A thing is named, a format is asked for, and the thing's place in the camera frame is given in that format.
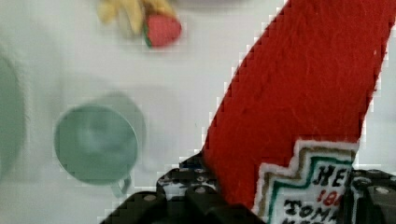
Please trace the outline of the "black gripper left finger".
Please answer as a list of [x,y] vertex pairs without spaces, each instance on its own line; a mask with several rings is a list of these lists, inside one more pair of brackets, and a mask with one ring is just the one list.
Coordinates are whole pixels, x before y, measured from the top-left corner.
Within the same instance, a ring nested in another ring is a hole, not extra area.
[[157,180],[156,191],[164,194],[167,200],[171,200],[183,197],[188,188],[195,186],[208,186],[219,190],[218,180],[205,165],[202,152],[184,160],[177,168],[162,175]]

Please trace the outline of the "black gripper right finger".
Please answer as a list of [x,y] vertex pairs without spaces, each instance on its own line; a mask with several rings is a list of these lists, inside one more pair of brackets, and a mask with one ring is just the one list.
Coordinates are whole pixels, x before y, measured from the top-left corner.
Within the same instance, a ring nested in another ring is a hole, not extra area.
[[353,170],[339,224],[396,224],[395,176],[380,170]]

